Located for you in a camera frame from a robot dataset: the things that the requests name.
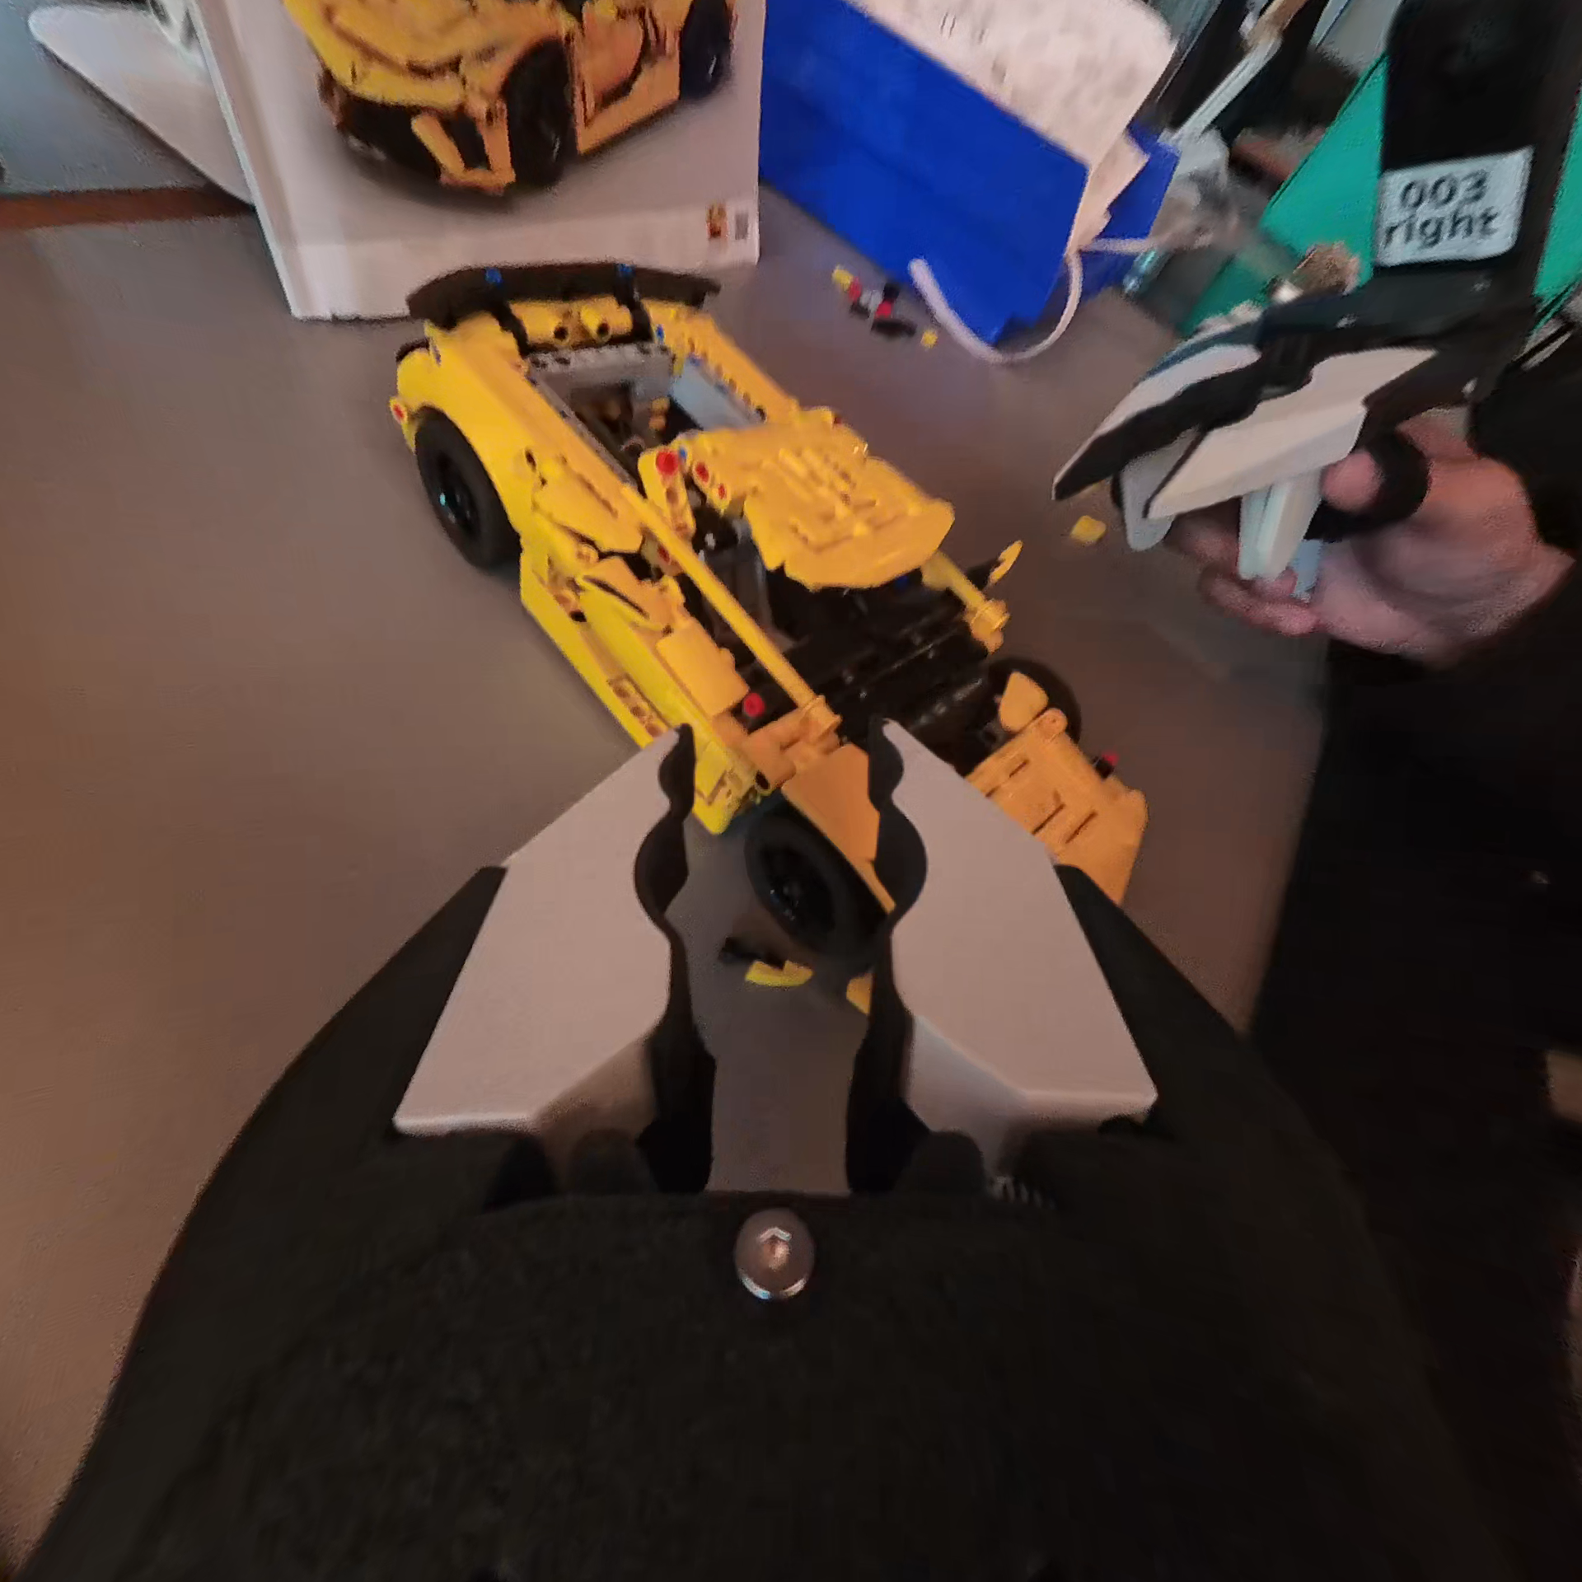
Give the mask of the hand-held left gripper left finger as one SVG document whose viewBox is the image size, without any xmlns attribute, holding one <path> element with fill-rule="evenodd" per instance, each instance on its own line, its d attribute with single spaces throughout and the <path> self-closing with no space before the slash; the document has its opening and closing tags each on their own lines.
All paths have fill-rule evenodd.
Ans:
<svg viewBox="0 0 1582 1582">
<path fill-rule="evenodd" d="M 662 1191 L 706 1186 L 717 1063 L 666 916 L 694 768 L 690 728 L 668 728 L 504 860 L 397 1133 L 519 1133 L 553 1167 L 619 1133 Z"/>
</svg>

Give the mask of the white paper sheet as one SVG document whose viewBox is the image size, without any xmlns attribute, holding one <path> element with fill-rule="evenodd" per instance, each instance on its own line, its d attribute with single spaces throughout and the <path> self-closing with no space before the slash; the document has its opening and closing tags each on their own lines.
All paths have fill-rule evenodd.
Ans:
<svg viewBox="0 0 1582 1582">
<path fill-rule="evenodd" d="M 1125 133 L 1176 52 L 1141 1 L 858 1 L 869 18 L 1080 159 Z"/>
</svg>

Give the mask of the teal box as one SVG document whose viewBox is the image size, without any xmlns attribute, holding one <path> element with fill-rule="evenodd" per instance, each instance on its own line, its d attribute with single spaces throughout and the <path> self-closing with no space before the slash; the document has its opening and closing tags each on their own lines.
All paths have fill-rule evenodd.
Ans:
<svg viewBox="0 0 1582 1582">
<path fill-rule="evenodd" d="M 1370 276 L 1385 78 L 1380 54 L 1314 148 L 1242 229 L 1186 310 L 1182 331 L 1195 331 L 1240 302 L 1261 302 L 1274 278 L 1314 246 L 1340 248 L 1355 265 L 1353 284 Z"/>
</svg>

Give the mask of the person's right forearm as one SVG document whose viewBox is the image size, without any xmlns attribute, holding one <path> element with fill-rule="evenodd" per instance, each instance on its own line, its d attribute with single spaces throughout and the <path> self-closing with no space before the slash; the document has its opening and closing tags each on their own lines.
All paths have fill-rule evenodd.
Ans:
<svg viewBox="0 0 1582 1582">
<path fill-rule="evenodd" d="M 1561 314 L 1500 370 L 1468 419 L 1472 447 L 1529 495 L 1538 536 L 1579 557 L 1579 327 Z"/>
</svg>

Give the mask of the yellow brick toy car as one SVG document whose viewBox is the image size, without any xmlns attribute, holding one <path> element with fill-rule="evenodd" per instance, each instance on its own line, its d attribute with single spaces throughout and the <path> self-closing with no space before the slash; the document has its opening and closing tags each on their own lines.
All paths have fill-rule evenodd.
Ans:
<svg viewBox="0 0 1582 1582">
<path fill-rule="evenodd" d="M 1020 544 L 958 566 L 954 510 L 707 316 L 717 284 L 623 263 L 415 287 L 387 412 L 449 544 L 640 745 L 689 726 L 692 813 L 802 948 L 854 960 L 890 907 L 867 728 L 890 721 L 1124 898 L 1146 803 L 1080 749 L 1075 692 L 1003 647 Z"/>
</svg>

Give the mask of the person's right hand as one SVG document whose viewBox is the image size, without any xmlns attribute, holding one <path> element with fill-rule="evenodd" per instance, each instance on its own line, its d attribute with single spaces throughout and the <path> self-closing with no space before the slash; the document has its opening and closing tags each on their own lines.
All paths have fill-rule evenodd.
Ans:
<svg viewBox="0 0 1582 1582">
<path fill-rule="evenodd" d="M 1455 425 L 1431 412 L 1402 431 L 1429 461 L 1419 510 L 1327 545 L 1306 596 L 1289 570 L 1238 574 L 1235 506 L 1176 517 L 1165 544 L 1197 566 L 1203 598 L 1248 626 L 1448 666 L 1557 592 L 1576 559 L 1540 538 L 1517 476 Z"/>
</svg>

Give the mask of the pile of small brick pieces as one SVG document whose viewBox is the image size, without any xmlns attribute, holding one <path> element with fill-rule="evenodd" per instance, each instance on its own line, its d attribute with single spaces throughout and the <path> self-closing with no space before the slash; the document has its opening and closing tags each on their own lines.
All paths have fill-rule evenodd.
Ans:
<svg viewBox="0 0 1582 1582">
<path fill-rule="evenodd" d="M 911 316 L 901 302 L 899 282 L 864 282 L 847 267 L 834 267 L 830 282 L 839 291 L 847 314 L 858 318 L 864 327 L 884 342 L 916 342 L 930 350 L 939 344 L 939 329 Z"/>
</svg>

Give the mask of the toy car picture box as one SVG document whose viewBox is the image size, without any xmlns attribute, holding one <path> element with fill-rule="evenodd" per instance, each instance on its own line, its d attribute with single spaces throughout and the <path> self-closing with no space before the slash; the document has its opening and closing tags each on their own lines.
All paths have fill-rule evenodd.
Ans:
<svg viewBox="0 0 1582 1582">
<path fill-rule="evenodd" d="M 474 265 L 758 257 L 764 3 L 197 3 L 302 319 Z"/>
</svg>

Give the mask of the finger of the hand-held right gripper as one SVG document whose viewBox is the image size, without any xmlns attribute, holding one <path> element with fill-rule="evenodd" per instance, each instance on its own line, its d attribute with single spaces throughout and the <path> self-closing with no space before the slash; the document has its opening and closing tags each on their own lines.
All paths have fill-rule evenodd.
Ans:
<svg viewBox="0 0 1582 1582">
<path fill-rule="evenodd" d="M 1152 485 L 1148 500 L 1227 500 L 1297 474 L 1287 459 L 1229 436 L 1261 400 L 1271 372 L 1261 361 L 1291 334 L 1295 308 L 1265 308 L 1201 333 L 1150 368 L 1054 476 L 1054 498 L 1069 500 L 1120 474 L 1133 461 L 1190 438 L 1186 451 Z"/>
<path fill-rule="evenodd" d="M 1257 442 L 1257 451 L 1287 459 L 1297 474 L 1227 500 L 1148 500 L 1190 438 L 1133 461 L 1112 476 L 1112 496 L 1129 549 L 1163 542 L 1176 517 L 1223 502 L 1238 504 L 1238 551 L 1299 551 L 1316 530 L 1321 542 L 1344 540 L 1408 517 L 1423 500 L 1429 463 L 1395 438 L 1395 427 L 1442 404 L 1440 348 L 1286 348 L 1261 361 L 1271 380 L 1250 417 L 1229 436 Z M 1329 466 L 1367 449 L 1384 485 L 1368 506 L 1325 506 Z"/>
</svg>

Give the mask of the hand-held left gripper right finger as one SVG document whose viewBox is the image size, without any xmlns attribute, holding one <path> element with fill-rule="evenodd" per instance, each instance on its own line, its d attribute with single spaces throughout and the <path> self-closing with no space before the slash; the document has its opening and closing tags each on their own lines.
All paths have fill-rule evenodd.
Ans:
<svg viewBox="0 0 1582 1582">
<path fill-rule="evenodd" d="M 928 1133 L 1007 1174 L 1037 1133 L 1144 1116 L 1154 1080 L 1046 849 L 892 721 L 871 728 L 867 794 L 894 907 L 847 1090 L 847 1186 L 892 1189 Z"/>
</svg>

